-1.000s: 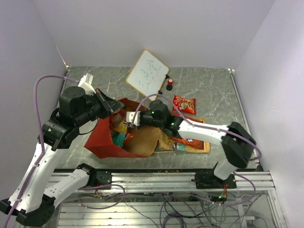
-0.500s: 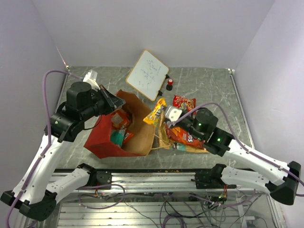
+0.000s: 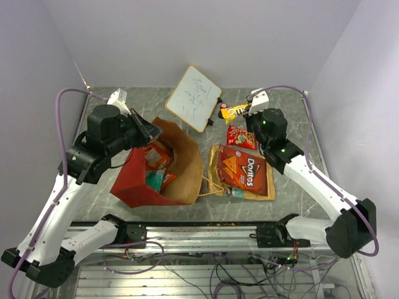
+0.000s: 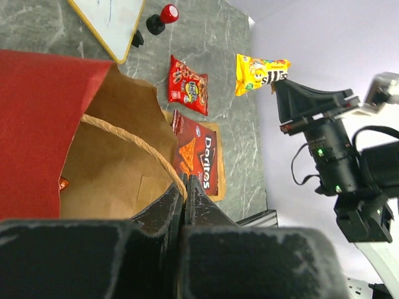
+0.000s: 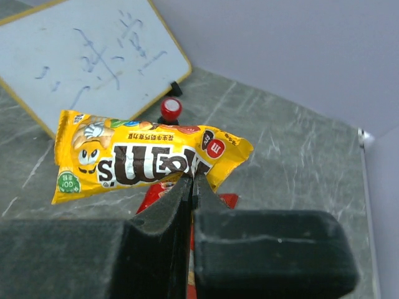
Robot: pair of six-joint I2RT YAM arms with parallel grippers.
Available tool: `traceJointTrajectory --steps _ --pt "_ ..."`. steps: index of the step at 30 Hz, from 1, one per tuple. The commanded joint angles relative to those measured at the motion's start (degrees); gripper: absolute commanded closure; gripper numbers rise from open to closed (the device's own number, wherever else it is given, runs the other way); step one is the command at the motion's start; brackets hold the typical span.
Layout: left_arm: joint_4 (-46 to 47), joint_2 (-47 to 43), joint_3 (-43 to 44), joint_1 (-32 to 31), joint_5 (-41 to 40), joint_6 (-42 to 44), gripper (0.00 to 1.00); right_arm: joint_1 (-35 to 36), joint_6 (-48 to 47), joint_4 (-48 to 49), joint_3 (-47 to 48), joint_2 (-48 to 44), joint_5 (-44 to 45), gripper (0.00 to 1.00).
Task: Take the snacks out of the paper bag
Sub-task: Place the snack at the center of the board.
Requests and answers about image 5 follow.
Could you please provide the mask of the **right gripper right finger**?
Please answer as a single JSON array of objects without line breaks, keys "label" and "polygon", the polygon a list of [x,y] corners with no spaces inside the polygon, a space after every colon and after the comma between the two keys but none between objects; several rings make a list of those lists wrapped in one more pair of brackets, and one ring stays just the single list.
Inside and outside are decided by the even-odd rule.
[{"label": "right gripper right finger", "polygon": [[193,181],[193,224],[197,224],[204,212],[220,212],[231,209],[211,188],[204,174],[196,175]]}]

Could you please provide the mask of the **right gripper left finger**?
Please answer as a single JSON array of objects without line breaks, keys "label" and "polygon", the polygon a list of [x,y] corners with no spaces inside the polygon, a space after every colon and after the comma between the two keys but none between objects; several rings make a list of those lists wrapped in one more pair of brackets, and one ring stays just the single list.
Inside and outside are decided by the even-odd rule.
[{"label": "right gripper left finger", "polygon": [[192,178],[182,176],[164,196],[130,221],[129,235],[133,240],[158,238],[173,233],[188,240],[191,232]]}]

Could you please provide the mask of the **yellow M&M's packet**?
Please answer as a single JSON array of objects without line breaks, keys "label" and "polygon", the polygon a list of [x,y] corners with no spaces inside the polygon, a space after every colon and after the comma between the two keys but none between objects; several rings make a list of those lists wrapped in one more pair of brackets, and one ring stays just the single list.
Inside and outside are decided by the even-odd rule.
[{"label": "yellow M&M's packet", "polygon": [[212,126],[119,120],[74,110],[60,113],[59,168],[53,204],[117,189],[204,174],[213,190],[244,163],[253,145]]}]

